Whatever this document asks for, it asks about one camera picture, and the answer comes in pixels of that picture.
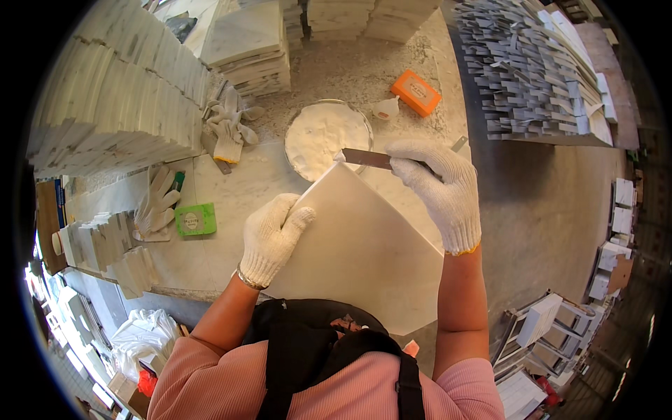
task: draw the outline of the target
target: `green box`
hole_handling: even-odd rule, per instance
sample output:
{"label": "green box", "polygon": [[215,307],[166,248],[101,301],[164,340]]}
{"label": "green box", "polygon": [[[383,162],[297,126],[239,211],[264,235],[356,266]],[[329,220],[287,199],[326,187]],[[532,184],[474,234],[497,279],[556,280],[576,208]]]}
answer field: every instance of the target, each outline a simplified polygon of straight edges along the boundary
{"label": "green box", "polygon": [[177,224],[177,233],[181,236],[213,233],[217,230],[217,220],[214,218],[214,203],[176,208],[175,223]]}

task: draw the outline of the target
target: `metal bangle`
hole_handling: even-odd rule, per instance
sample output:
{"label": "metal bangle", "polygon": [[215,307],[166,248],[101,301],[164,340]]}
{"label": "metal bangle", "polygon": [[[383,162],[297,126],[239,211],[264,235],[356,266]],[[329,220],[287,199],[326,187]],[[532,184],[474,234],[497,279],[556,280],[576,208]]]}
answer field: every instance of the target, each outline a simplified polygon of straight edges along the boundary
{"label": "metal bangle", "polygon": [[240,263],[238,263],[238,267],[236,268],[236,274],[238,274],[238,277],[241,279],[241,281],[244,283],[244,285],[246,285],[249,288],[252,288],[254,290],[264,290],[264,289],[268,288],[268,286],[263,287],[263,286],[260,286],[258,284],[255,284],[255,283],[251,282],[250,279],[247,278],[245,276],[245,274],[243,274],[243,272],[241,271],[241,264]]}

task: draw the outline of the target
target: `marble countertop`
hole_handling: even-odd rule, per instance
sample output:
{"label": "marble countertop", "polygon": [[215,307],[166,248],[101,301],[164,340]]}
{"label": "marble countertop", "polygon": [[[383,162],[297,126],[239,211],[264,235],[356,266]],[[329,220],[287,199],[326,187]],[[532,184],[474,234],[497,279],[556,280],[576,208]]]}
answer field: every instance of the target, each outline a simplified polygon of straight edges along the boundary
{"label": "marble countertop", "polygon": [[[373,117],[372,106],[393,97],[389,88],[406,69],[435,87],[442,101],[427,118],[419,117],[402,102],[395,120]],[[249,125],[259,135],[260,144],[243,147],[241,162],[233,165],[231,174],[223,175],[209,155],[169,165],[186,172],[181,205],[214,202],[217,231],[202,237],[180,237],[172,223],[169,242],[138,243],[150,249],[161,277],[153,292],[211,301],[224,290],[243,254],[243,223],[248,215],[277,194],[302,194],[310,186],[289,166],[283,139],[292,115],[324,98],[348,101],[367,115],[374,131],[375,151],[383,151],[384,145],[395,138],[426,138],[453,145],[467,135],[462,85],[440,10],[405,45],[367,38],[311,42],[292,57],[292,92],[256,99],[255,104],[267,110]],[[211,135],[209,129],[204,135]],[[468,144],[459,153],[470,159]],[[424,204],[399,178],[377,168],[365,168],[360,176],[441,249],[440,234]],[[66,205],[69,219],[74,216],[85,220],[101,211],[133,209],[137,197],[143,194],[145,179],[146,174],[140,173],[102,190],[77,194]]]}

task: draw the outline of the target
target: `concrete floor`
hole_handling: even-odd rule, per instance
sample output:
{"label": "concrete floor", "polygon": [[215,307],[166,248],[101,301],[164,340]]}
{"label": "concrete floor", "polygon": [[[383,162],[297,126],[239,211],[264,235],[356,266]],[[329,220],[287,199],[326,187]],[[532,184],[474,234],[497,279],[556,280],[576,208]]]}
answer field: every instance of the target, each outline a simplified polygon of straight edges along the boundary
{"label": "concrete floor", "polygon": [[[460,57],[461,42],[451,3],[445,1],[442,10]],[[504,310],[521,307],[546,289],[581,300],[595,252],[607,234],[611,182],[623,176],[626,158],[624,151],[615,149],[487,140],[480,109],[483,98],[464,61],[458,58],[458,64],[472,162],[478,170],[483,272],[493,348],[503,333],[499,321]],[[209,305],[151,293],[128,301],[113,284],[84,275],[76,277],[86,294],[97,296],[89,297],[101,323],[108,324],[103,325],[106,333],[114,325],[118,327],[133,308],[164,308],[177,322],[192,328]],[[101,314],[106,311],[99,308],[101,305],[108,314]],[[395,339],[401,345],[411,339],[420,345],[418,364],[431,376],[435,337],[436,322]]]}

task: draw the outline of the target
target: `pink sweater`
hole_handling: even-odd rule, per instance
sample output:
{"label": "pink sweater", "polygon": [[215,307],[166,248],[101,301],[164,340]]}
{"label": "pink sweater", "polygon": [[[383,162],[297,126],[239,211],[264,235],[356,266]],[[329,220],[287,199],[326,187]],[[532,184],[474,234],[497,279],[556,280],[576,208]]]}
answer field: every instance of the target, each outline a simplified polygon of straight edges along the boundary
{"label": "pink sweater", "polygon": [[[265,395],[268,342],[221,358],[179,338],[149,405],[148,420],[254,419]],[[373,351],[324,382],[294,394],[289,419],[396,419],[399,358]],[[504,419],[493,369],[485,359],[454,364],[436,381],[420,373],[427,419]]]}

